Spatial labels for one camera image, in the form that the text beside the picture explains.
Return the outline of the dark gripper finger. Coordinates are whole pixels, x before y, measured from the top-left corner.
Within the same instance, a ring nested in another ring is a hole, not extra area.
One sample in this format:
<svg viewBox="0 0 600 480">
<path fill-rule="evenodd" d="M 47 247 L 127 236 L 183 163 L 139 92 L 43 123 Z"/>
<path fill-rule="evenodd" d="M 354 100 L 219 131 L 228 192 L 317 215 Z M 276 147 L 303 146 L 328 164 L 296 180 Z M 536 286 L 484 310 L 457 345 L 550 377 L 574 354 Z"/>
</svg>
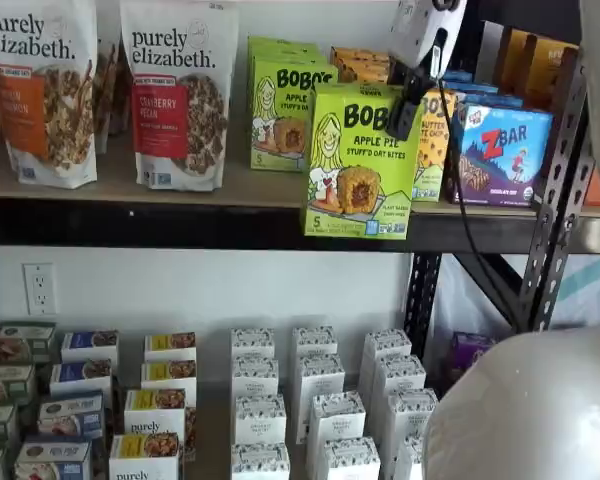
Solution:
<svg viewBox="0 0 600 480">
<path fill-rule="evenodd" d="M 410 69 L 403 63 L 391 63 L 388 84 L 401 87 L 401 94 L 390 112 L 388 134 L 406 141 L 417 109 L 425 93 L 433 86 L 433 80 L 423 67 Z"/>
</svg>

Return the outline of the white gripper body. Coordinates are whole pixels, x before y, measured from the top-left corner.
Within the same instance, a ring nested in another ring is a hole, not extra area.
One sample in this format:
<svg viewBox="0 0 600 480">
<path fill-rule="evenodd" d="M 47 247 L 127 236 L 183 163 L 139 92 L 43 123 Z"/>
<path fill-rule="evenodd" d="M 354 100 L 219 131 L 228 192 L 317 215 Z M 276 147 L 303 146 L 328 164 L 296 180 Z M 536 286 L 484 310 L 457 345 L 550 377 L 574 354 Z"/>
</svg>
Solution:
<svg viewBox="0 0 600 480">
<path fill-rule="evenodd" d="M 467 1 L 400 1 L 391 24 L 389 56 L 409 69 L 444 75 Z"/>
</svg>

